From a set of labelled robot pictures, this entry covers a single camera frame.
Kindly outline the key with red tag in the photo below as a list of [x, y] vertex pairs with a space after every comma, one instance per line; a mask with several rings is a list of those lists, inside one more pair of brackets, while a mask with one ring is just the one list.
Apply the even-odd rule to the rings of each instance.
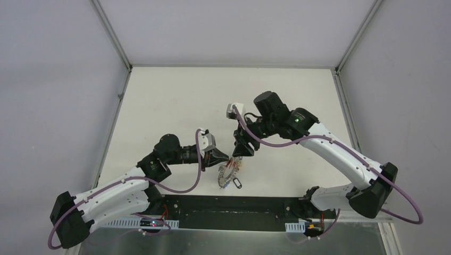
[[234, 169], [236, 163], [235, 160], [233, 158], [231, 158], [228, 162], [227, 162], [227, 168], [228, 169]]

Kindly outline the metal disc keyring holder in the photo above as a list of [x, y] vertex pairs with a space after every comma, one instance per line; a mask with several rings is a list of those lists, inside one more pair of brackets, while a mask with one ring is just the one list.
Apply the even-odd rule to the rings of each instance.
[[223, 163], [219, 166], [219, 174], [218, 174], [217, 181], [218, 181], [218, 186], [221, 189], [225, 189], [230, 184], [233, 184], [232, 180], [234, 178], [238, 178], [237, 175], [243, 165], [243, 157], [231, 157], [231, 158], [233, 158], [236, 163], [234, 169], [228, 169], [227, 162]]

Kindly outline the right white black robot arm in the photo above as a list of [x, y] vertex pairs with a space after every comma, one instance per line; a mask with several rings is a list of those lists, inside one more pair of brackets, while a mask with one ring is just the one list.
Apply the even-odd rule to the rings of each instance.
[[254, 99], [260, 115], [247, 118], [243, 104], [229, 104], [226, 117], [238, 121], [234, 131], [233, 157], [251, 157], [264, 138], [278, 135], [316, 153], [339, 170], [349, 184], [331, 188], [314, 186], [300, 199], [304, 215], [316, 217], [328, 209], [352, 209], [366, 218], [376, 218], [392, 191], [398, 169], [371, 160], [333, 135], [304, 108], [290, 110], [279, 96], [266, 91]]

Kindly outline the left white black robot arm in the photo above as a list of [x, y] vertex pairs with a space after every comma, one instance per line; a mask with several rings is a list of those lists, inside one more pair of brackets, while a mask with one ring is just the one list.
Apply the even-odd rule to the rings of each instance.
[[[118, 217], [145, 211], [156, 215], [162, 208], [158, 188], [188, 193], [198, 186], [206, 168], [228, 160], [229, 156], [216, 147], [215, 137], [208, 130], [198, 129], [192, 146], [181, 146], [176, 135], [165, 134], [150, 154], [115, 180], [76, 195], [68, 191], [59, 194], [49, 217], [53, 228], [47, 245], [51, 250], [69, 249]], [[162, 181], [171, 175], [169, 166], [181, 164], [197, 164], [194, 184], [185, 190], [163, 185]]]

